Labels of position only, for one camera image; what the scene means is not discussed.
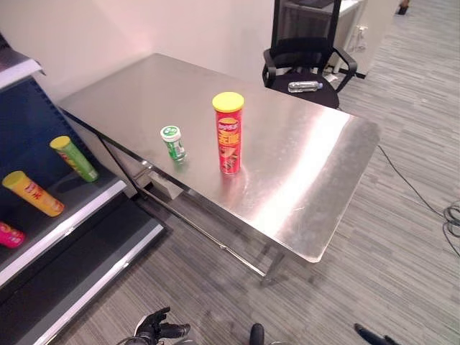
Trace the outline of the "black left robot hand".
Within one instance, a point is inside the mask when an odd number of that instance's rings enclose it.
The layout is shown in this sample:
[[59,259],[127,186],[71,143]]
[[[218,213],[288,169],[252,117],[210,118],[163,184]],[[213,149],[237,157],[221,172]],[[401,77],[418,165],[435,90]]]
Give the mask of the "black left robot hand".
[[166,322],[170,306],[144,316],[134,332],[134,339],[141,344],[159,344],[161,339],[180,339],[190,332],[190,325]]

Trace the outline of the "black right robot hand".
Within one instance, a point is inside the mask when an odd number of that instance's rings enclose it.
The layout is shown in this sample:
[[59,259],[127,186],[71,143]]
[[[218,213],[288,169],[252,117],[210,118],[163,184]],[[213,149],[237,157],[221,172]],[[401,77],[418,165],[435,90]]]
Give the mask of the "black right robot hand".
[[363,327],[360,323],[354,324],[354,330],[369,344],[372,345],[399,345],[394,339],[387,335],[380,336],[369,329]]

